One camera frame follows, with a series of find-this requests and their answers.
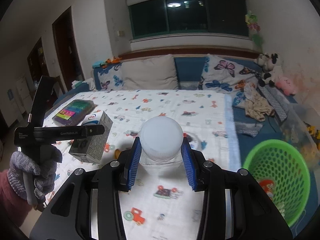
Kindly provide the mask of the maroon left sleeve forearm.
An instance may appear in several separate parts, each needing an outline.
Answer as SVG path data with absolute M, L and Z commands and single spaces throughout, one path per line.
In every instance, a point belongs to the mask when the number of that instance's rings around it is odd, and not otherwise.
M 9 219 L 18 227 L 25 221 L 28 213 L 33 209 L 28 202 L 19 197 L 8 181 L 8 170 L 1 172 L 1 207 Z

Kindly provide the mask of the grey knit gloved left hand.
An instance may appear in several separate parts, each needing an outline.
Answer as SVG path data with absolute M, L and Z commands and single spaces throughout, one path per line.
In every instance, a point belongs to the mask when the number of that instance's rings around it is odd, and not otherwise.
M 31 175 L 33 179 L 33 193 L 39 203 L 46 200 L 46 195 L 53 191 L 57 164 L 62 162 L 62 153 L 53 145 L 43 145 L 41 153 L 48 153 L 49 159 L 37 164 L 21 151 L 11 155 L 10 166 L 7 171 L 9 185 L 22 199 L 27 199 L 23 174 Z

